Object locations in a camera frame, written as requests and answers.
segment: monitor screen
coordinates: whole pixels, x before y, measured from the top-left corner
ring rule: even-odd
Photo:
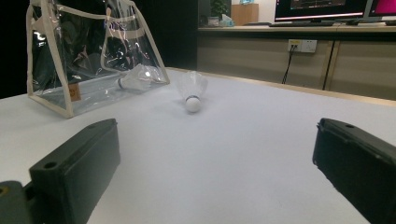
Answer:
[[[373,0],[369,16],[396,16],[396,0]]]
[[[362,18],[366,3],[367,0],[276,0],[275,21]]]

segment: transparent pvc bag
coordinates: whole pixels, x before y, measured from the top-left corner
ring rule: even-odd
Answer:
[[[31,0],[28,96],[66,118],[169,84],[149,28],[128,0]]]

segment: power outlet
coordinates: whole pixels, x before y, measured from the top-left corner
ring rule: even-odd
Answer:
[[[301,51],[301,46],[303,44],[303,41],[300,39],[290,39],[289,40],[289,45],[288,45],[288,51],[291,50],[291,46],[296,46],[294,49],[294,52],[300,52]]]
[[[301,45],[301,52],[315,53],[317,49],[317,40],[303,40]]]

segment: shuttlecock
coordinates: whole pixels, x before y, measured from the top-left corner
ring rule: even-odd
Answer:
[[[132,70],[123,74],[123,76],[116,80],[118,85],[123,90],[139,90],[146,91],[150,88],[152,75],[149,69],[143,64],[138,64]]]
[[[177,80],[177,89],[191,113],[201,109],[201,97],[206,88],[207,79],[195,71],[187,72]]]

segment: white tabletop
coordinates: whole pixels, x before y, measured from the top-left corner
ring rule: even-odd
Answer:
[[[203,108],[189,114],[180,74],[71,119],[26,95],[0,100],[0,181],[27,184],[34,163],[114,118],[121,164],[89,223],[368,223],[313,164],[317,123],[338,119],[396,145],[396,106],[207,77]]]

